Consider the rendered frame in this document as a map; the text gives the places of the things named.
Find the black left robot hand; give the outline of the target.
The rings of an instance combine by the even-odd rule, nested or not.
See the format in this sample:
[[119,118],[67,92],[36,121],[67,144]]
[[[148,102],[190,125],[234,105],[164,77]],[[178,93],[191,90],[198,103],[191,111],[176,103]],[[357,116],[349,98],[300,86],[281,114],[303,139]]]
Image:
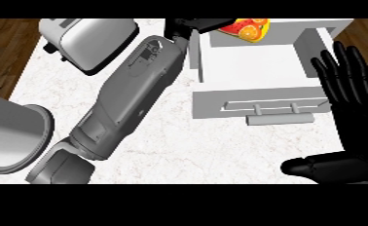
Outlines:
[[170,40],[176,37],[190,39],[193,31],[203,34],[234,24],[235,21],[235,19],[166,19],[164,37]]

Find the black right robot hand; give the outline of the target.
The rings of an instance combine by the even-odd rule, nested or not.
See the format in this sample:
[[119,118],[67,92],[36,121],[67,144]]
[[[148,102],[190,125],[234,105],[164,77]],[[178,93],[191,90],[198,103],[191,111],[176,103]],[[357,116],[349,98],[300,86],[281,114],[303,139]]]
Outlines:
[[283,162],[281,171],[320,184],[368,183],[368,64],[355,46],[334,43],[334,55],[324,50],[311,59],[342,140],[340,152]]

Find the white open drawer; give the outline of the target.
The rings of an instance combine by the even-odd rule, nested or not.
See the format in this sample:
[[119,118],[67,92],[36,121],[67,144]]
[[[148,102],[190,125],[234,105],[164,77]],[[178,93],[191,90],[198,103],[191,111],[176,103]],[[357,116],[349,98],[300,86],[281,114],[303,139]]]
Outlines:
[[259,43],[249,43],[219,31],[193,36],[191,67],[198,70],[201,88],[215,90],[317,87],[320,80],[311,59],[333,48],[326,27],[269,31]]

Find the silver toaster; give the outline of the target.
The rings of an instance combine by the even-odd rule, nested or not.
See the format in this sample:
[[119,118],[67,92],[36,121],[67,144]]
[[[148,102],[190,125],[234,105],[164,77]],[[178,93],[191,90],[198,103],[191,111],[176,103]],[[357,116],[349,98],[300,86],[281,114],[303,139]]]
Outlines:
[[42,19],[43,50],[95,75],[129,46],[139,33],[133,19]]

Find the white cabinet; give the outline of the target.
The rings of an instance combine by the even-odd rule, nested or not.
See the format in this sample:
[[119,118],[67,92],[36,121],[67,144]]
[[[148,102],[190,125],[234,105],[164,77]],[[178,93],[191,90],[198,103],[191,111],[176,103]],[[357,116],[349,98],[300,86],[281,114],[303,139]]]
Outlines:
[[[327,28],[331,37],[336,38],[352,22],[354,19],[271,19],[269,31],[256,45],[293,44],[302,32],[311,28]],[[213,31],[209,38],[213,48],[252,45],[250,42],[221,31]]]

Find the grey round pot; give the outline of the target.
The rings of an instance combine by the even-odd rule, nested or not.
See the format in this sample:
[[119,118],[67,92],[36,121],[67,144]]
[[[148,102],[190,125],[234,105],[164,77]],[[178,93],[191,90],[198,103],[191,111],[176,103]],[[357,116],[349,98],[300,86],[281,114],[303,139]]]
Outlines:
[[43,153],[55,130],[51,111],[0,98],[0,174],[23,170]]

